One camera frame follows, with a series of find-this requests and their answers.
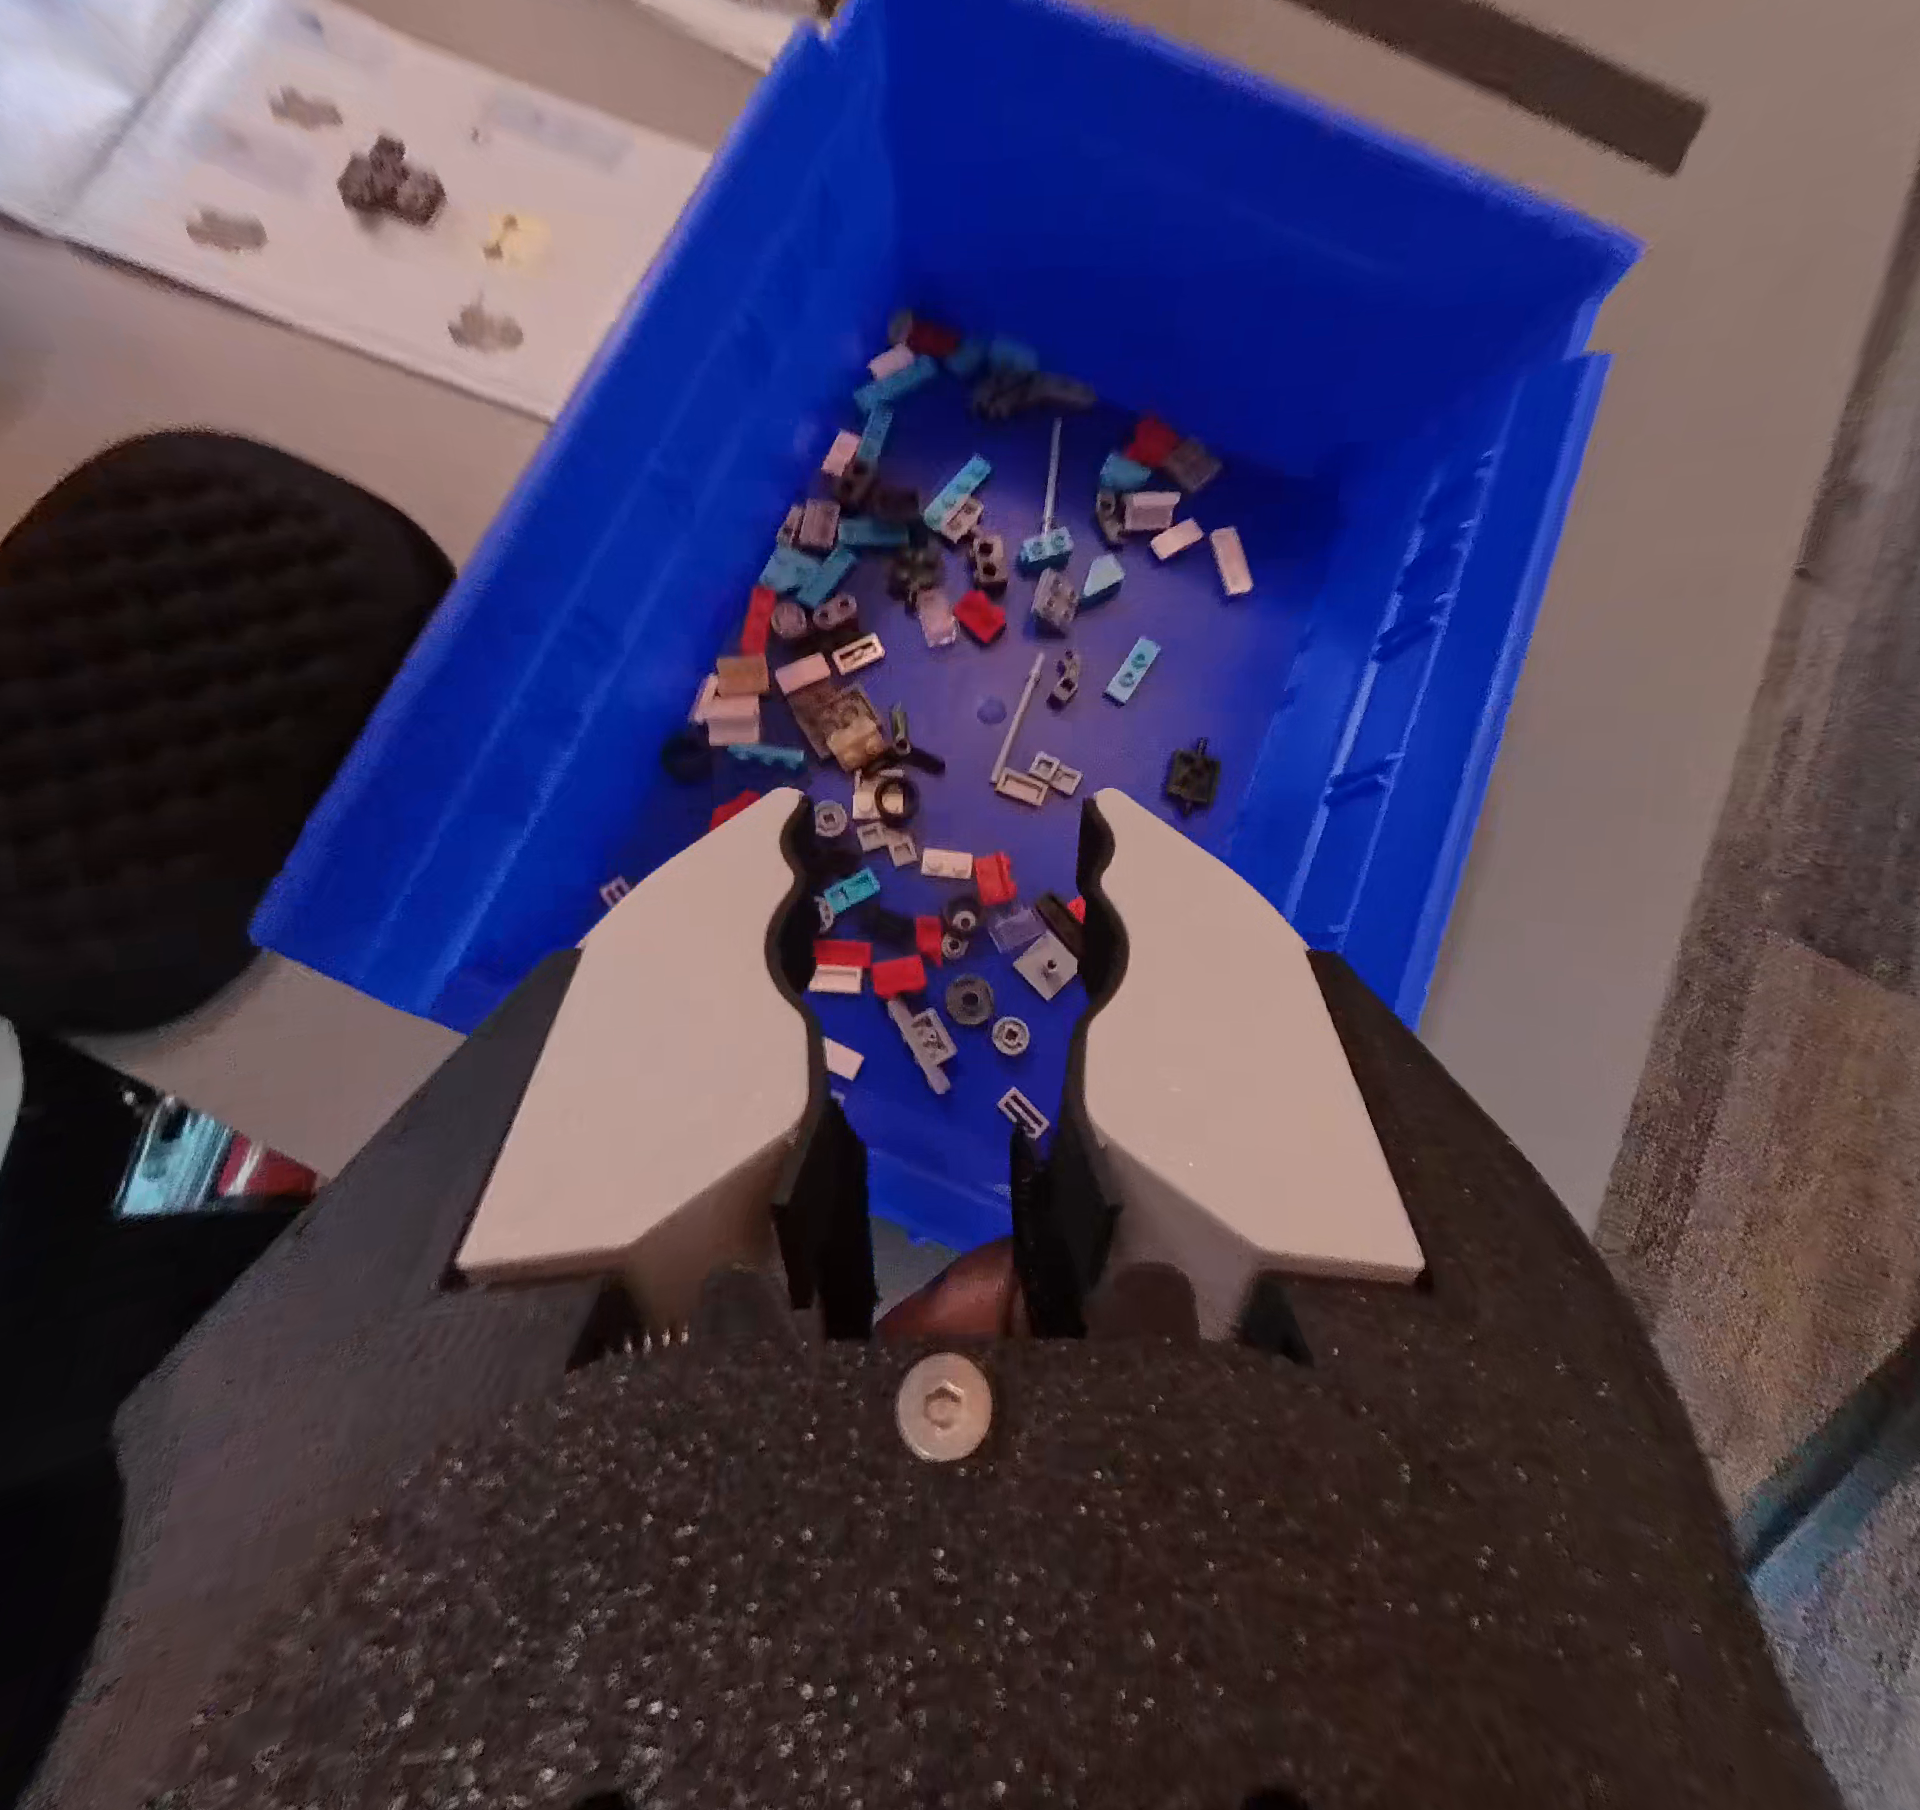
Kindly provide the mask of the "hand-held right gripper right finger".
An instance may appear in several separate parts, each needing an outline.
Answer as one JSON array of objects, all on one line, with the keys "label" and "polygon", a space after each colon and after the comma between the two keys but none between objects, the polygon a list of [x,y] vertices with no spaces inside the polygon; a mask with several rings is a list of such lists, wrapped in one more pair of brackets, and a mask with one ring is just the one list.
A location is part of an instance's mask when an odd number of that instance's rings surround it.
[{"label": "hand-held right gripper right finger", "polygon": [[1077,838],[1062,1232],[1080,1304],[1172,1274],[1195,1332],[1232,1340],[1267,1277],[1413,1288],[1427,1256],[1309,944],[1121,790],[1082,798]]}]

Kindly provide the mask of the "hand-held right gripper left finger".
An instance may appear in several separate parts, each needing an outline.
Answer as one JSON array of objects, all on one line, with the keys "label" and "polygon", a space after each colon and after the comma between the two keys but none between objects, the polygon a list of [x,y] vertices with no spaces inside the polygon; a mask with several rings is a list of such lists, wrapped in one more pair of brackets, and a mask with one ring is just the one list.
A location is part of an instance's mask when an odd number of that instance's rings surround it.
[{"label": "hand-held right gripper left finger", "polygon": [[454,1271],[475,1286],[621,1277],[696,1303],[772,1255],[774,1186],[821,1067],[774,928],[799,890],[799,790],[660,865],[579,940]]}]

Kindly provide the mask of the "pile of lego bricks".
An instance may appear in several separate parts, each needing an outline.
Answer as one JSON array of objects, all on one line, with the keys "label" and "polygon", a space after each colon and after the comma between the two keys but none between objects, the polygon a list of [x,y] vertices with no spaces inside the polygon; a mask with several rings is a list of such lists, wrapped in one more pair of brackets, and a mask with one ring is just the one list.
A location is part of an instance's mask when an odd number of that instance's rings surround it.
[{"label": "pile of lego bricks", "polygon": [[1080,801],[1214,821],[1246,742],[1246,486],[1010,345],[888,350],[784,512],[668,790],[716,827],[810,798],[829,1076],[900,1140],[1040,1135],[1087,975]]}]

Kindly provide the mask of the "blue plastic bin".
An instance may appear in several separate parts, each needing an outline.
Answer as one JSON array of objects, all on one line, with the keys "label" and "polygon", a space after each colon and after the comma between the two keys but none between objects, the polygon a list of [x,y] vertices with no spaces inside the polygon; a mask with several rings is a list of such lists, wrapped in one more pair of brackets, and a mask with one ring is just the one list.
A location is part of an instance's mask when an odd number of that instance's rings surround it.
[{"label": "blue plastic bin", "polygon": [[[252,938],[475,1029],[708,832],[660,744],[875,358],[1010,345],[1246,486],[1252,732],[1219,842],[1178,831],[1415,1027],[1635,258],[1062,0],[847,0],[716,152]],[[947,1149],[849,1103],[880,1215],[1005,1228],[995,1108]]]}]

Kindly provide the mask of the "black lego plate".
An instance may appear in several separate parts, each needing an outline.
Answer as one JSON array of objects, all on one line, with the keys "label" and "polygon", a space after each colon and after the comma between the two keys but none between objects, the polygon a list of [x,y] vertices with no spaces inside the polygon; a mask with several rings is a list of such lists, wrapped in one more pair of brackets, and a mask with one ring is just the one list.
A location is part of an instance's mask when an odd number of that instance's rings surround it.
[{"label": "black lego plate", "polygon": [[348,156],[336,195],[348,214],[413,230],[431,228],[448,203],[441,175],[411,163],[406,144],[392,134],[377,134],[366,152]]}]

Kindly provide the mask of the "open lego instruction booklet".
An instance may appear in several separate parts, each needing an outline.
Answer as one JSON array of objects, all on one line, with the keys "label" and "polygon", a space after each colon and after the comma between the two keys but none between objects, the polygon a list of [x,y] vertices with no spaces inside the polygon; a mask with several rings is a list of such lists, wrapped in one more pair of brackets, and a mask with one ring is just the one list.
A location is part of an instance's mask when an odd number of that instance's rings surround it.
[{"label": "open lego instruction booklet", "polygon": [[[4,214],[103,259],[553,421],[708,152],[334,0],[185,0],[126,60],[78,0],[4,0]],[[448,189],[348,214],[377,134]]]}]

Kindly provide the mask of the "person's right hand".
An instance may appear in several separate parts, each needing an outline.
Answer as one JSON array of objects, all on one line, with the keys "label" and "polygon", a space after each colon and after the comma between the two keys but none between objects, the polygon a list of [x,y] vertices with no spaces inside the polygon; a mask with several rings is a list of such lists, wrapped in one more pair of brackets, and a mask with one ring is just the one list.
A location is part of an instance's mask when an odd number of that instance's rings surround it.
[{"label": "person's right hand", "polygon": [[1010,1238],[959,1255],[875,1318],[884,1342],[1005,1342],[1029,1332]]}]

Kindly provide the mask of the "red object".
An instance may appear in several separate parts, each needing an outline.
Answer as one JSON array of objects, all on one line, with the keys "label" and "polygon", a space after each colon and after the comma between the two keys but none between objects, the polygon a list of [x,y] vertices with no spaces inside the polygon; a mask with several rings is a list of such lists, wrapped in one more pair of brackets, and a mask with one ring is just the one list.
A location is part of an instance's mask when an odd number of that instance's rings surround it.
[{"label": "red object", "polygon": [[321,1176],[206,1111],[144,1086],[120,1093],[134,1120],[115,1218],[167,1218],[251,1206],[304,1206]]}]

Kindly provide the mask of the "black quilted case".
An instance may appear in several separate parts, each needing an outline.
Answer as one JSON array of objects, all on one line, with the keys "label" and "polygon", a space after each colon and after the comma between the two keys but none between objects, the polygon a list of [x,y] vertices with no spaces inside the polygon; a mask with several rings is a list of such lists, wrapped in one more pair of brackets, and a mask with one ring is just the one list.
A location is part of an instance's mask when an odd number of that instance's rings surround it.
[{"label": "black quilted case", "polygon": [[454,578],[413,517],[219,430],[109,445],[2,546],[2,1011],[192,1015]]}]

